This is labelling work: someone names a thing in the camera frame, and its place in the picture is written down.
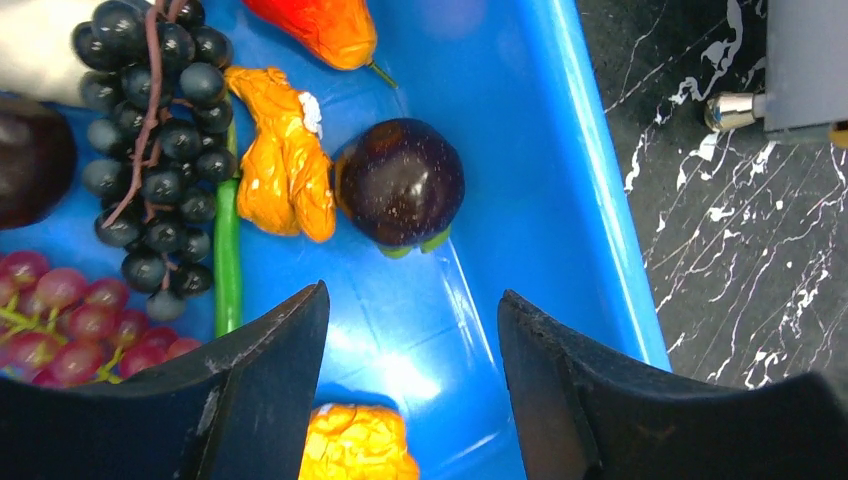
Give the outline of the orange tangerine toy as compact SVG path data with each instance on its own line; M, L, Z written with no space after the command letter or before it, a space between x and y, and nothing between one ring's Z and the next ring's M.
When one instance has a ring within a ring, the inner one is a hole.
M330 403L313 410L300 480L418 480L406 424L384 406Z

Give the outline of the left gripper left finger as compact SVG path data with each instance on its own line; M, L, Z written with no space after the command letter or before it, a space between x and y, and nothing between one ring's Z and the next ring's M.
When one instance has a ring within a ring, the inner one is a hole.
M329 319L323 283L119 384L1 383L5 479L294 479Z

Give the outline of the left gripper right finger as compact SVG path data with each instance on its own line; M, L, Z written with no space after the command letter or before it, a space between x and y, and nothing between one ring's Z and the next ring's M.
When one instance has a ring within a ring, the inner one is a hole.
M847 410L805 373L755 390L652 367L513 291L498 335L530 479L843 479Z

